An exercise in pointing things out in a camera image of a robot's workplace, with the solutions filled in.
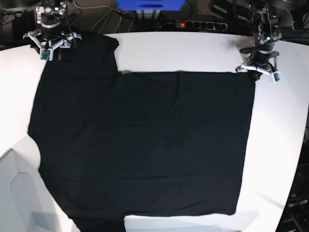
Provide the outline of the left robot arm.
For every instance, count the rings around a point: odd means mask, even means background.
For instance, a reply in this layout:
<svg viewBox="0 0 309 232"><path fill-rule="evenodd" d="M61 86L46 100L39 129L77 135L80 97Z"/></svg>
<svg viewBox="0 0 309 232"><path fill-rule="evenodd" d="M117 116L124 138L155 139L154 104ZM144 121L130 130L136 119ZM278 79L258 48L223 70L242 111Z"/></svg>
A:
<svg viewBox="0 0 309 232"><path fill-rule="evenodd" d="M273 50L275 42L281 39L276 8L264 0L250 0L248 6L252 13L253 46L240 49L239 52L247 57L236 67L236 72L247 70L254 81L264 74L275 84L281 79L277 68L279 53Z"/></svg>

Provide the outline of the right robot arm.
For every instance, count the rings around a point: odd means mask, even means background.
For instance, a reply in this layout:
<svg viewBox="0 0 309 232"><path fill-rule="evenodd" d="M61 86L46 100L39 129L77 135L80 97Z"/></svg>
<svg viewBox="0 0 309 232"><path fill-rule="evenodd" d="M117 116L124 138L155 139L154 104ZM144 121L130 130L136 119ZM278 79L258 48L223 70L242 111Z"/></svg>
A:
<svg viewBox="0 0 309 232"><path fill-rule="evenodd" d="M30 39L41 60L52 61L57 49L77 47L82 36L72 31L69 24L67 0L43 0L36 7L37 24L40 28L29 31L23 39Z"/></svg>

